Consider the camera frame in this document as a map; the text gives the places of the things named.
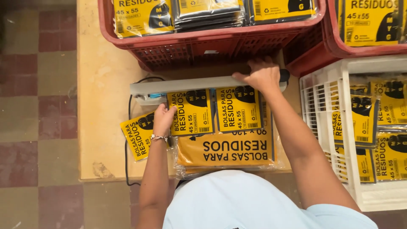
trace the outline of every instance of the black cable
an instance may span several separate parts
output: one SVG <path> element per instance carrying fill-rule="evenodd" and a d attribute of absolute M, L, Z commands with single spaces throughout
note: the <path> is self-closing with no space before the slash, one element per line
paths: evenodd
<path fill-rule="evenodd" d="M 163 78 L 158 77 L 158 76 L 149 76 L 146 78 L 143 78 L 139 81 L 136 82 L 136 84 L 143 82 L 144 80 L 148 80 L 148 79 L 160 79 L 162 81 L 165 81 Z M 133 97 L 133 95 L 130 95 L 130 99 L 129 99 L 129 120 L 131 120 L 131 113 L 130 113 L 130 107 L 131 107 L 131 98 Z M 125 141 L 125 173 L 126 173 L 126 184 L 128 186 L 132 186 L 132 185 L 141 185 L 140 183 L 134 182 L 134 183 L 129 183 L 129 173 L 127 171 L 127 139 Z"/>

